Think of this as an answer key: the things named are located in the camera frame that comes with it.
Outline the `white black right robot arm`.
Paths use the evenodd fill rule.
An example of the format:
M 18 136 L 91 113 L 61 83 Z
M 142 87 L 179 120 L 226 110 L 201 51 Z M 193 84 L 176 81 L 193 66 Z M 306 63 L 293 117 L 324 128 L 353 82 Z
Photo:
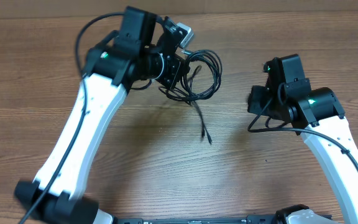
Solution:
M 281 125 L 251 133 L 294 132 L 301 136 L 319 162 L 341 208 L 346 223 L 358 223 L 358 148 L 346 113 L 328 87 L 313 90 L 300 56 L 275 57 L 264 63 L 264 86 L 254 85 L 248 97 L 248 112 Z

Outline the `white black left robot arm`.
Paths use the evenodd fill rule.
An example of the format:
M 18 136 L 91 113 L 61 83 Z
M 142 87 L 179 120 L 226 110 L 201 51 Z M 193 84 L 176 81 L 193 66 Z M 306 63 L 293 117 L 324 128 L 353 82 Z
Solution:
M 134 82 L 155 80 L 173 88 L 188 71 L 176 51 L 193 30 L 169 17 L 134 7 L 122 12 L 111 31 L 78 62 L 81 84 L 67 123 L 33 181 L 17 183 L 25 217 L 45 223 L 113 223 L 97 201 L 84 196 L 94 157 L 112 117 Z

